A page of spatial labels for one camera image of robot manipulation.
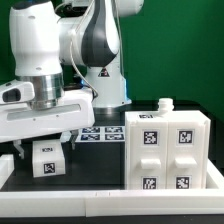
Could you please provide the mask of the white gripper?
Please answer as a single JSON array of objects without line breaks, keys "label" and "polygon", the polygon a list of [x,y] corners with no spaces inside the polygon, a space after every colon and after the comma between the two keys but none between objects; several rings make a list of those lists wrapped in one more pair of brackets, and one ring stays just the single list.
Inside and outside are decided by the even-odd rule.
[{"label": "white gripper", "polygon": [[94,122],[93,94],[89,88],[66,91],[55,107],[32,110],[27,103],[0,106],[0,142],[13,141],[24,159],[21,139],[70,131],[69,142],[75,149],[79,131]]}]

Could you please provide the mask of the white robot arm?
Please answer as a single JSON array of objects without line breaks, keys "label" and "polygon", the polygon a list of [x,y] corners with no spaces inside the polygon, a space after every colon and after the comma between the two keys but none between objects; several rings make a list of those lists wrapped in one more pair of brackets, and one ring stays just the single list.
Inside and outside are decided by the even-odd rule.
[{"label": "white robot arm", "polygon": [[10,8],[15,79],[0,85],[0,143],[21,141],[94,124],[87,83],[67,90],[64,65],[100,69],[120,50],[115,20],[138,13],[144,0],[86,0],[84,14],[62,18],[51,0],[22,0]]}]

